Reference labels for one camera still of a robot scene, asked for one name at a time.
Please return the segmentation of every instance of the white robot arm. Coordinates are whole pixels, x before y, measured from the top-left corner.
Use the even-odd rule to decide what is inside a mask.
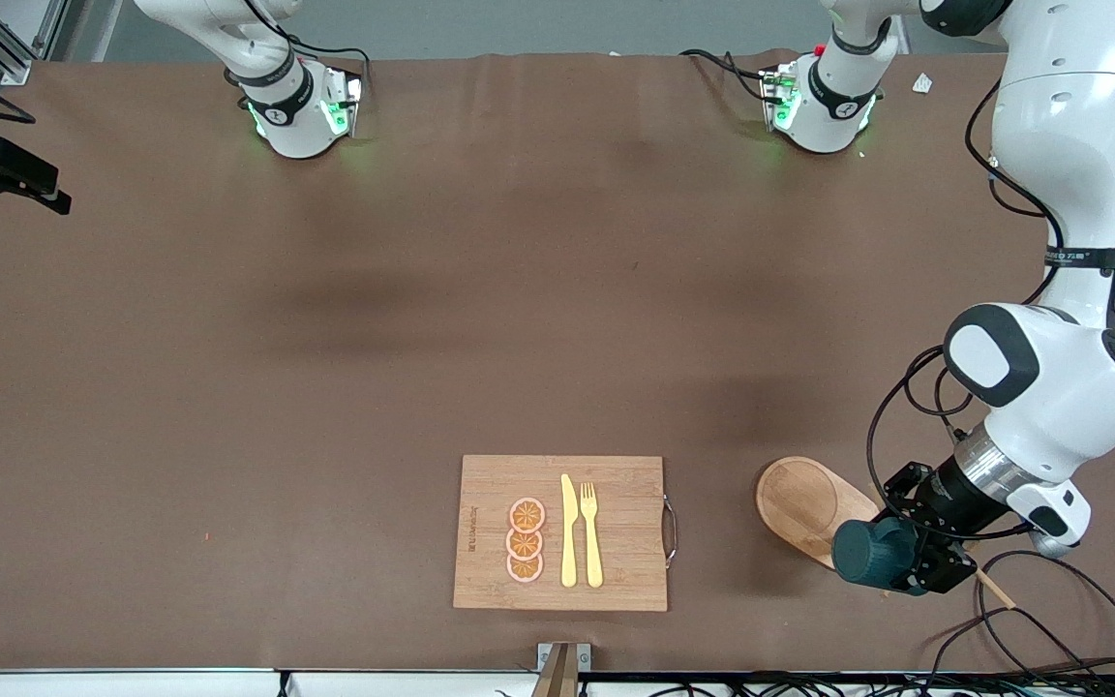
[[[280,155],[312,157],[352,133],[360,79],[297,56],[290,40],[253,12],[255,8],[271,21],[290,18],[301,0],[136,0],[136,4],[225,62],[248,96],[256,133]]]
[[[973,574],[961,542],[1010,511],[1040,553],[1076,546],[1089,504],[1070,477],[1115,447],[1115,0],[923,0],[920,10],[939,30],[1009,45],[993,153],[1053,217],[1035,303],[973,306],[943,341],[950,374],[990,414],[941,466],[911,463],[885,482],[889,510],[842,525],[833,542],[842,578],[913,594]],[[805,124],[791,127],[808,146]],[[826,130],[828,144],[854,137]]]

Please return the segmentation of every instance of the metal handle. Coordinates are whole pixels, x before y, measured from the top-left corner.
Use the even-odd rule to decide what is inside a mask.
[[[665,555],[665,568],[668,569],[669,564],[673,563],[673,554],[678,554],[678,513],[673,512],[672,503],[669,503],[669,495],[660,495],[660,500],[663,503],[663,510],[660,512],[660,538],[662,538],[662,544],[665,543],[665,513],[669,513],[669,530],[670,530],[670,542],[669,553]]]

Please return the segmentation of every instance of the velcro strap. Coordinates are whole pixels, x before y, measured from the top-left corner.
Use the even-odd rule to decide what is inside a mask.
[[[1115,269],[1115,246],[1107,248],[1107,250],[1048,246],[1048,253],[1044,255],[1044,263],[1061,269]]]

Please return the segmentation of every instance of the cutting board handle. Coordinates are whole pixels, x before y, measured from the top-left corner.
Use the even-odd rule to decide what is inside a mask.
[[[661,494],[660,502],[663,504],[663,509],[660,510],[660,541],[665,544],[665,517],[669,517],[669,543],[665,544],[669,548],[669,552],[665,553],[665,568],[668,569],[669,564],[673,563],[673,555],[678,554],[678,513],[673,512],[673,504],[669,503],[669,494]]]

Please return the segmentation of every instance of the brown tabletop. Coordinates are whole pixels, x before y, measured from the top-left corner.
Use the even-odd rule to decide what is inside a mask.
[[[866,486],[910,358],[1035,285],[1041,224],[961,145],[1000,67],[899,58],[871,128],[813,156],[686,58],[381,62],[362,141],[288,162],[213,62],[37,66],[11,96],[40,124],[1,132],[75,204],[0,195],[0,667],[503,669],[547,640],[600,669],[929,666],[972,587],[844,583],[752,481],[802,454]],[[662,455],[669,612],[453,609],[467,453]],[[885,476],[948,453],[884,420]],[[1078,484],[1069,560],[1115,592],[1115,452]],[[1115,654],[1079,583],[996,577]],[[1005,667],[982,635],[946,665]]]

